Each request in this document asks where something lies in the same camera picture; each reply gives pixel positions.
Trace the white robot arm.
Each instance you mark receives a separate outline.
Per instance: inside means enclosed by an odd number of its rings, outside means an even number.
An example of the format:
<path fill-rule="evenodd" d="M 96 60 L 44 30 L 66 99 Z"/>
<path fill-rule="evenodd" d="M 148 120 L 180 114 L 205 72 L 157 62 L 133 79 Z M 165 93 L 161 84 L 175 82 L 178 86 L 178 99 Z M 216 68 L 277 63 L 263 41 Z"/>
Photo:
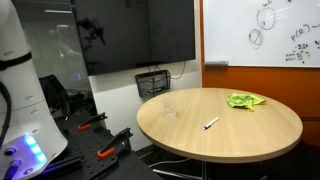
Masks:
<path fill-rule="evenodd" d="M 0 180 L 37 176 L 67 147 L 11 0 L 0 0 Z"/>

